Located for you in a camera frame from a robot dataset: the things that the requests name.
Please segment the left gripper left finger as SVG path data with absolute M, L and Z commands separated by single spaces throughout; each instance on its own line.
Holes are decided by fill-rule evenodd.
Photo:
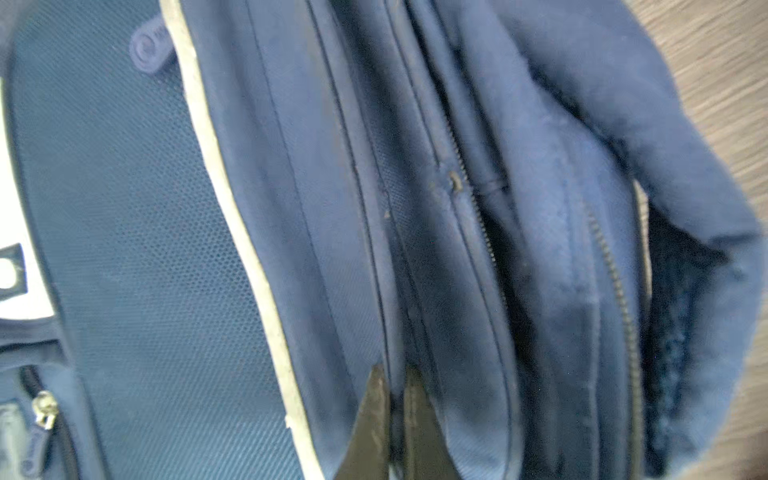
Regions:
M 391 406 L 382 365 L 368 377 L 350 441 L 335 480 L 386 480 L 389 478 Z

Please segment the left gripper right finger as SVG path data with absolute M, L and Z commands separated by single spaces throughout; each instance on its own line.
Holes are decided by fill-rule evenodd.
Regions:
M 405 478 L 458 480 L 460 478 L 429 400 L 423 378 L 415 367 L 406 370 L 404 391 Z

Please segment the navy blue student backpack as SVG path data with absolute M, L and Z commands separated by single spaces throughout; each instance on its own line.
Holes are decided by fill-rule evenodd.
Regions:
M 672 479 L 765 236 L 622 1 L 5 1 L 1 475 Z

